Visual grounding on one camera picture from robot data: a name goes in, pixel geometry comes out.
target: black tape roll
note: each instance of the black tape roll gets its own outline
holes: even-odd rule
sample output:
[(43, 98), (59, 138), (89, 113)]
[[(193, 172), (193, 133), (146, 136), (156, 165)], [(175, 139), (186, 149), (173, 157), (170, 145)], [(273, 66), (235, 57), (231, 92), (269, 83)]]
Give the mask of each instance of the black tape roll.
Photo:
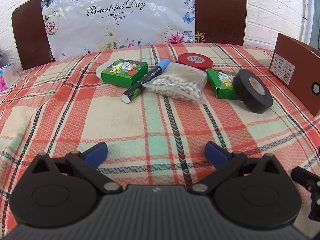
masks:
[(232, 84), (239, 98), (251, 111), (262, 114), (273, 105), (270, 91), (251, 71), (241, 69)]

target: brown box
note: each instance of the brown box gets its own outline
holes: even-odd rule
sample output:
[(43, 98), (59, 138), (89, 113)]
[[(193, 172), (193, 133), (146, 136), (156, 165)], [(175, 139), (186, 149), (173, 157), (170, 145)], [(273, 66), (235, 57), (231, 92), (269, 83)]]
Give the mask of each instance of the brown box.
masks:
[(278, 34), (269, 71), (306, 106), (320, 115), (320, 52), (301, 41)]

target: brown chair back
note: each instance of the brown chair back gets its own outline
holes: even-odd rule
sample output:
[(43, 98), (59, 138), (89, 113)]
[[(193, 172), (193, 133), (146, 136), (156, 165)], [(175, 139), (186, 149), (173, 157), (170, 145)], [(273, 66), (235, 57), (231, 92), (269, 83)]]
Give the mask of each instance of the brown chair back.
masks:
[[(196, 0), (196, 42), (243, 45), (247, 0)], [(41, 0), (14, 10), (12, 28), (24, 70), (54, 61)]]
[(41, 0), (30, 0), (12, 13), (12, 29), (24, 70), (54, 61), (41, 11)]
[(247, 0), (196, 0), (196, 42), (243, 45)]

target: plastic bag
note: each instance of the plastic bag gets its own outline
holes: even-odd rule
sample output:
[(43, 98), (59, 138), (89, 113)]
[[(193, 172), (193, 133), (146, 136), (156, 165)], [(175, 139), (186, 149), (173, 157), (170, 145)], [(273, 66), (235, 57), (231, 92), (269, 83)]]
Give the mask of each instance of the plastic bag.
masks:
[(41, 0), (41, 9), (55, 60), (195, 39), (195, 0)]
[(206, 82), (206, 72), (171, 62), (161, 75), (142, 85), (163, 96), (203, 104), (202, 91)]

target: table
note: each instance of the table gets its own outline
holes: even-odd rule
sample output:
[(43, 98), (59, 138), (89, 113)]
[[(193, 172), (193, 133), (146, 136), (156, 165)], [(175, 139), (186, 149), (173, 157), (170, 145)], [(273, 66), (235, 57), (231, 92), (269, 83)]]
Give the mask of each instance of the table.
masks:
[[(207, 84), (205, 104), (194, 105), (148, 91), (130, 104), (124, 88), (105, 84), (95, 69), (118, 59), (177, 61), (182, 53), (210, 57), (214, 68), (250, 69), (269, 88), (273, 106), (250, 112), (241, 101), (216, 99)], [(214, 141), (229, 151), (259, 157), (272, 152), (289, 172), (299, 165), (320, 174), (320, 117), (268, 71), (273, 52), (226, 44), (171, 44), (110, 50), (39, 66), (0, 93), (0, 221), (2, 236), (15, 227), (8, 199), (36, 154), (64, 156), (100, 141), (108, 158), (100, 172), (127, 184), (185, 184), (214, 171), (204, 146)], [(309, 193), (298, 190), (305, 204)]]

